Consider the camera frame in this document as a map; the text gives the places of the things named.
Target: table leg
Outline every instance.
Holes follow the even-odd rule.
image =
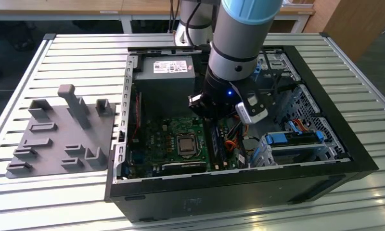
[[[297,20],[293,26],[293,29],[290,30],[290,33],[302,33],[305,24],[307,22],[309,14],[298,15]]]
[[[119,20],[121,20],[123,33],[125,34],[131,34],[133,33],[133,30],[131,30],[131,27],[130,27],[131,16],[130,15],[121,15],[119,16]]]

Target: wooden desk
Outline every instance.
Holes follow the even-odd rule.
[[[122,0],[0,0],[0,21],[119,20]]]
[[[285,7],[275,20],[301,32],[311,14],[313,9]],[[167,15],[169,0],[0,0],[0,21],[119,20],[123,33],[131,33],[130,20],[167,20]]]
[[[0,14],[118,14],[122,0],[0,0]]]
[[[131,32],[130,20],[166,20],[169,15],[169,0],[123,0],[121,9],[122,28],[125,33]],[[314,14],[311,8],[282,7],[275,21],[294,21],[291,33],[302,32],[307,18]]]

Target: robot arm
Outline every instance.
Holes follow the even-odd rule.
[[[281,3],[282,0],[221,1],[201,101],[234,105],[243,124],[254,124],[267,116],[265,96],[249,76]],[[190,104],[197,106],[193,98]]]
[[[179,23],[174,34],[177,46],[190,46],[186,37],[186,25],[191,43],[194,45],[207,44],[211,41],[211,8],[210,4],[179,0]]]

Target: white sticker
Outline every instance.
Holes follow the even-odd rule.
[[[241,154],[238,155],[238,160],[241,161],[242,164],[245,164],[245,158]]]
[[[154,62],[154,74],[187,72],[186,61],[157,61]]]
[[[118,13],[118,11],[99,11],[99,13]]]

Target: red cable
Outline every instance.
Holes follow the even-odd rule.
[[[134,138],[137,130],[138,130],[138,123],[139,123],[139,118],[138,118],[138,95],[135,96],[135,123],[137,123],[135,124],[135,130],[134,130],[134,133],[133,133],[133,136],[131,136],[129,142],[133,141],[133,138]]]

